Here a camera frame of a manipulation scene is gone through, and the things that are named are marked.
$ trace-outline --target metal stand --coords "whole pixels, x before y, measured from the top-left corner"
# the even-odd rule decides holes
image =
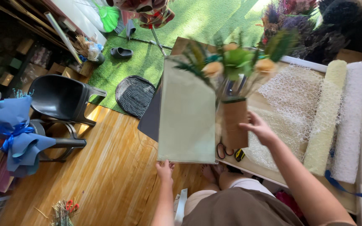
[[[160,42],[158,41],[156,32],[154,31],[154,27],[152,27],[152,33],[153,33],[154,39],[156,40],[157,46],[159,47],[161,53],[162,53],[163,55],[167,56],[167,54],[164,53],[163,46],[161,46],[161,45],[160,45]]]

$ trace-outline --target dried flower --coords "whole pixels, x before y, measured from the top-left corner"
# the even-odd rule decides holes
[[[222,63],[215,61],[207,64],[202,71],[205,77],[217,77],[223,73],[224,67]]]
[[[255,64],[257,72],[276,72],[276,64],[271,59],[260,59]]]
[[[223,46],[223,50],[224,52],[230,51],[230,50],[235,50],[238,49],[238,45],[235,42],[232,42],[230,44],[224,45]]]

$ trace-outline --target green turf mat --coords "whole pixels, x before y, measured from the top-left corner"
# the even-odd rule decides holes
[[[156,29],[162,45],[173,46],[178,36],[213,44],[213,37],[221,35],[226,42],[237,41],[240,31],[244,32],[244,46],[254,46],[264,29],[262,10],[270,0],[176,0],[169,4],[175,18],[164,27]],[[89,84],[107,91],[107,97],[99,104],[122,112],[115,101],[115,88],[130,75],[139,75],[157,85],[163,72],[163,55],[157,46],[139,41],[126,41],[125,30],[117,35],[110,34],[104,46],[106,61],[92,74]],[[142,40],[154,40],[152,31],[136,25],[131,36]],[[114,59],[110,55],[113,47],[132,49],[131,59]]]

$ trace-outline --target blue wrapping paper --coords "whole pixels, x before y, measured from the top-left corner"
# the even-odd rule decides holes
[[[25,177],[36,173],[38,153],[56,144],[54,138],[33,133],[28,116],[32,97],[0,100],[1,150],[8,154],[7,170],[12,176]]]

